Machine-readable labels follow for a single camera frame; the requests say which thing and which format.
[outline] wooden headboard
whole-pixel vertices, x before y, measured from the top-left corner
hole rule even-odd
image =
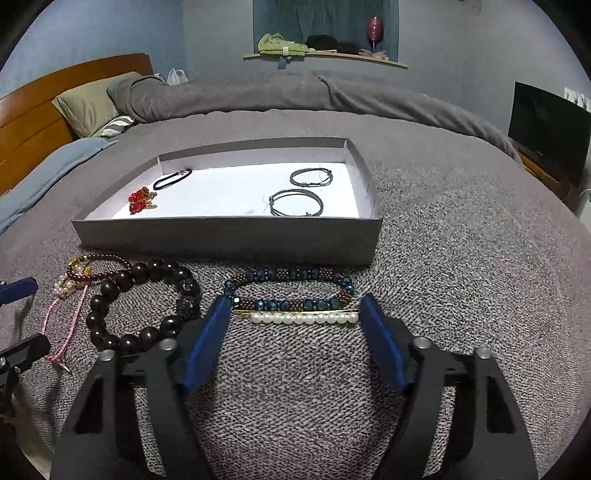
[[[127,72],[152,75],[150,57],[134,53],[79,63],[27,83],[0,99],[0,195],[50,153],[77,139],[51,104],[57,95]]]

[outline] gray duvet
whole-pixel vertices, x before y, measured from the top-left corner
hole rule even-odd
[[[408,110],[413,115],[411,105]],[[461,115],[449,110],[450,118],[466,122]],[[39,331],[53,283],[68,259],[84,252],[70,219],[121,175],[166,151],[285,135],[355,143],[384,210],[374,263],[352,272],[358,292],[373,292],[387,313],[442,348],[490,346],[543,474],[590,405],[591,236],[508,156],[510,150],[480,135],[406,119],[293,109],[212,112],[133,127],[61,179],[0,236],[0,278],[33,275],[40,284],[34,299],[0,309],[2,346]],[[183,261],[199,279],[204,307],[224,279],[245,268]],[[281,288],[277,295],[318,296],[330,287]],[[269,295],[268,286],[250,292]],[[122,335],[157,325],[173,311],[174,298],[161,283],[133,288],[112,305],[109,330]],[[66,335],[75,302],[62,302],[52,317],[54,346]],[[68,352],[72,375],[45,362],[22,375],[34,423],[50,446],[96,355],[82,319]],[[429,472],[443,454],[450,399],[447,393]],[[162,472],[142,392],[137,406],[148,462]],[[247,480],[370,478],[400,407],[359,328],[252,325],[238,317],[211,380],[187,401],[217,477]]]

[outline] khaki pillow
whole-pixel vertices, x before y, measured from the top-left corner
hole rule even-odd
[[[80,138],[91,137],[119,115],[107,95],[107,87],[123,80],[140,78],[137,72],[85,83],[59,94],[52,101]]]

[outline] wall outlet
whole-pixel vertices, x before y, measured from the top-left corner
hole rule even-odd
[[[564,88],[564,98],[569,102],[573,102],[575,105],[579,105],[581,108],[585,108],[588,112],[591,112],[591,99],[585,97],[582,93],[575,92],[570,88]]]

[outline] plastic bag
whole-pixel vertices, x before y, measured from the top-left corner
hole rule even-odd
[[[169,85],[179,85],[181,83],[185,83],[188,81],[189,79],[184,74],[184,71],[175,69],[170,70],[168,78],[166,79],[166,83],[168,83]]]

